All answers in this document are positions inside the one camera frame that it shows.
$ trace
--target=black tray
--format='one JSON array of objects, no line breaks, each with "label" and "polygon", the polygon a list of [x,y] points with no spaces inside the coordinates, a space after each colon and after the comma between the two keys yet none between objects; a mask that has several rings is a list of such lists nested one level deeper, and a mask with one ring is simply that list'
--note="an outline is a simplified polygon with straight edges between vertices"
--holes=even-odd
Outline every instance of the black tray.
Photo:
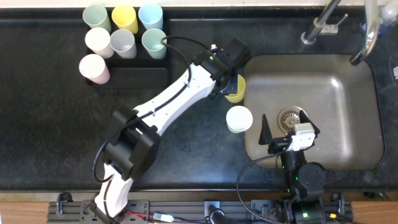
[{"label": "black tray", "polygon": [[[85,78],[87,85],[96,88],[166,88],[170,83],[169,75],[169,51],[163,59],[153,59],[142,45],[142,35],[146,28],[138,18],[139,8],[136,10],[138,19],[138,33],[134,34],[137,46],[137,56],[134,59],[123,59],[116,52],[112,57],[106,58],[105,64],[109,69],[111,77],[105,84],[97,84]],[[112,24],[111,34],[118,30],[117,25],[112,21],[113,8],[107,8],[109,20]],[[166,16],[163,15],[163,31],[168,34]],[[94,52],[87,48],[87,54]]]}]

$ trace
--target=stainless steel sink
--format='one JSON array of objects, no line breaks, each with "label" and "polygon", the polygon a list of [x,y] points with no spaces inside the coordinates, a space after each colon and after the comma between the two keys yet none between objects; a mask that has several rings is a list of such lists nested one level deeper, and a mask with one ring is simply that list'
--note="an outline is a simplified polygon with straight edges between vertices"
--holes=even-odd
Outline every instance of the stainless steel sink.
[{"label": "stainless steel sink", "polygon": [[[349,55],[263,55],[248,62],[244,78],[244,105],[253,114],[245,133],[251,159],[268,155],[267,146],[258,145],[262,114],[272,135],[281,137],[299,122],[301,108],[321,131],[305,151],[308,162],[365,169],[380,161],[384,145],[376,89],[365,62],[352,66]],[[260,164],[274,167],[275,160]]]}]

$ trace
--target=pink cup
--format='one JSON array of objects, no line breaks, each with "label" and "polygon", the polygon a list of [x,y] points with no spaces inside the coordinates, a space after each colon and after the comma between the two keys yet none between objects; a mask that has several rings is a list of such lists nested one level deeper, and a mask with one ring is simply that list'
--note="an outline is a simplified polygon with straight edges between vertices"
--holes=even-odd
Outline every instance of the pink cup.
[{"label": "pink cup", "polygon": [[97,84],[104,84],[110,78],[104,59],[96,54],[83,57],[79,64],[79,71],[84,77]]}]

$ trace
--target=faucet spout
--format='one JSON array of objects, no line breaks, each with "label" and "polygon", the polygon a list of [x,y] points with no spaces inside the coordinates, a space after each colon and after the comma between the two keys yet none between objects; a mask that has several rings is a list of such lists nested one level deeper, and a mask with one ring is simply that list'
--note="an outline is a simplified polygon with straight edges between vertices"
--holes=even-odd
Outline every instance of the faucet spout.
[{"label": "faucet spout", "polygon": [[376,0],[364,0],[366,11],[366,36],[359,52],[352,56],[349,62],[352,65],[361,63],[372,51],[379,34],[379,11]]}]

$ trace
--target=faucet base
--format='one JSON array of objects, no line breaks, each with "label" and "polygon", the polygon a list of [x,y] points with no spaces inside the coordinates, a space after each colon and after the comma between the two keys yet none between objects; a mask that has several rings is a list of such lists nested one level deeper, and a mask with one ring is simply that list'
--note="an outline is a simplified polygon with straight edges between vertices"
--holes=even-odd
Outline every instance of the faucet base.
[{"label": "faucet base", "polygon": [[309,40],[305,39],[305,32],[301,35],[301,41],[302,41],[304,44],[312,45],[312,44],[315,43],[316,40],[317,40],[316,38],[315,38],[313,41],[309,41]]}]

